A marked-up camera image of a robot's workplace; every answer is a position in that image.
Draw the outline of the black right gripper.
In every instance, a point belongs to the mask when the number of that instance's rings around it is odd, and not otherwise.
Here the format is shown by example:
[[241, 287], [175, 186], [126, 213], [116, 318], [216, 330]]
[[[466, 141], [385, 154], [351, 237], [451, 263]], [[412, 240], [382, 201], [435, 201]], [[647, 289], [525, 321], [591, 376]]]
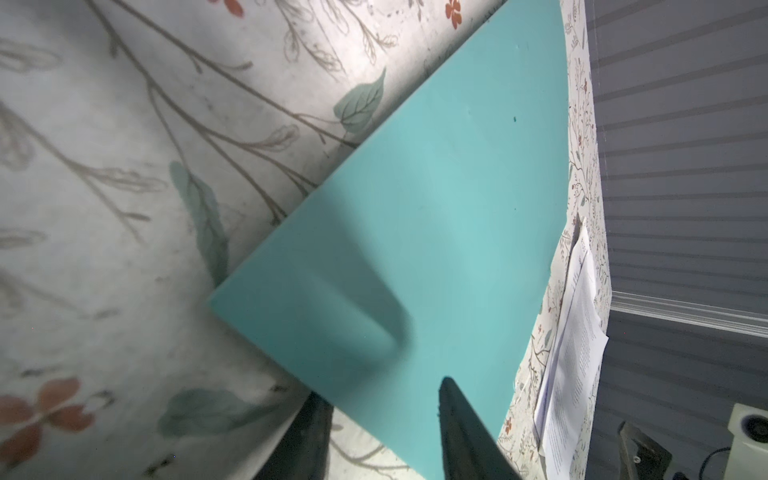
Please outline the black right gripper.
[[638, 427], [622, 422], [619, 436], [620, 480], [663, 480], [672, 454]]

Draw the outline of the printed white paper sheet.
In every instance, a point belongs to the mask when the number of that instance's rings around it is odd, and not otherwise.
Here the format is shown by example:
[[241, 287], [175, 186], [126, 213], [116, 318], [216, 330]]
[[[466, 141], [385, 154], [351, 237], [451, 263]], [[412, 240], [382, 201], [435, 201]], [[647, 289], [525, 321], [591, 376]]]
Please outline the printed white paper sheet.
[[534, 413], [539, 454], [548, 479], [568, 479], [588, 400], [608, 337], [594, 305], [596, 267], [586, 229], [567, 268], [556, 337]]

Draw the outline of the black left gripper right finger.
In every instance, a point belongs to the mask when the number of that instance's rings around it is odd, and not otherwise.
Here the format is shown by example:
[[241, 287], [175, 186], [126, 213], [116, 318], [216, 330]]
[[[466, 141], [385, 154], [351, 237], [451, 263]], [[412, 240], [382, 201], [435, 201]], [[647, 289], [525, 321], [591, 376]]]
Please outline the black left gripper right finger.
[[451, 377], [440, 385], [439, 420], [447, 480], [521, 479]]

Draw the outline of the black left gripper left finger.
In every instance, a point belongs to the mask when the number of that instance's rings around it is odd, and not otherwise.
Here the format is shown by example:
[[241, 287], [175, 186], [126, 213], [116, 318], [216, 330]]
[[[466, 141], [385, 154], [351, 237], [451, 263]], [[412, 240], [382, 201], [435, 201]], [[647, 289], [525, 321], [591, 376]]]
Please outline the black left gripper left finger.
[[324, 479], [333, 413], [334, 407], [312, 392], [255, 479]]

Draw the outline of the teal file folder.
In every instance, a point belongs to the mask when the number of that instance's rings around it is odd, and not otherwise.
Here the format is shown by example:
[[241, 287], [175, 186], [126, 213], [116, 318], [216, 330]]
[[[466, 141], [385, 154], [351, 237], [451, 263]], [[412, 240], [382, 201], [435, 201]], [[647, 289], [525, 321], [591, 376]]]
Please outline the teal file folder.
[[426, 479], [438, 390], [498, 433], [566, 223], [556, 1], [501, 6], [216, 289], [214, 313]]

